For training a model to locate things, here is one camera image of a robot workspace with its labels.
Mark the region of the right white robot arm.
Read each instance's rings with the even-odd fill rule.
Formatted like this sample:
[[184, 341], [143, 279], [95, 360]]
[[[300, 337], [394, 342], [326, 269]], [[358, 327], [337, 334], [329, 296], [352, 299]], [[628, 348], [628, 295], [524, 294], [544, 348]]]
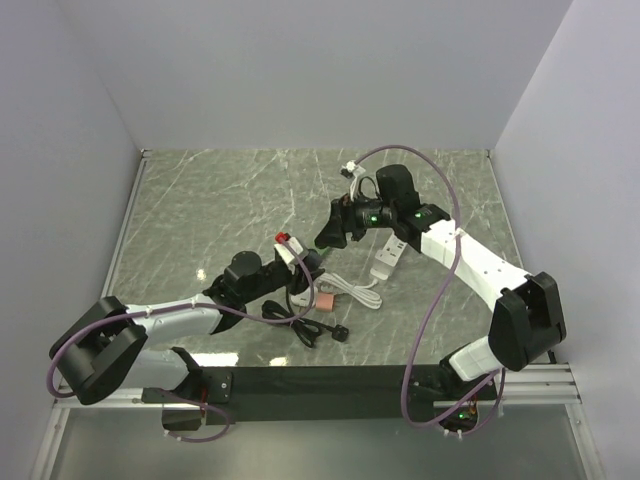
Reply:
[[557, 282], [547, 273], [515, 267], [456, 227], [448, 213], [421, 201], [409, 170], [401, 164], [376, 173], [378, 193], [332, 200], [316, 247], [343, 249], [370, 229], [389, 228], [416, 252], [452, 269], [492, 313], [486, 336], [441, 360], [437, 386], [460, 399], [474, 380], [505, 368], [518, 372], [561, 343], [566, 326]]

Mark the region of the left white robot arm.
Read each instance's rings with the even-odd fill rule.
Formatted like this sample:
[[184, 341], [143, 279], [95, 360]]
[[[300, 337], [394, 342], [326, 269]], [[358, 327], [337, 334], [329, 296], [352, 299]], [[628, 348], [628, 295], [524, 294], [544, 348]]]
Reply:
[[210, 399], [204, 367], [183, 348], [157, 350], [172, 340], [226, 332], [251, 319], [249, 303], [279, 289], [298, 294], [324, 270], [316, 250], [278, 244], [263, 263], [252, 251], [236, 254], [204, 291], [160, 304], [125, 304], [115, 296], [94, 303], [50, 348], [46, 388], [57, 399], [83, 405], [103, 401], [120, 388], [159, 390], [174, 401]]

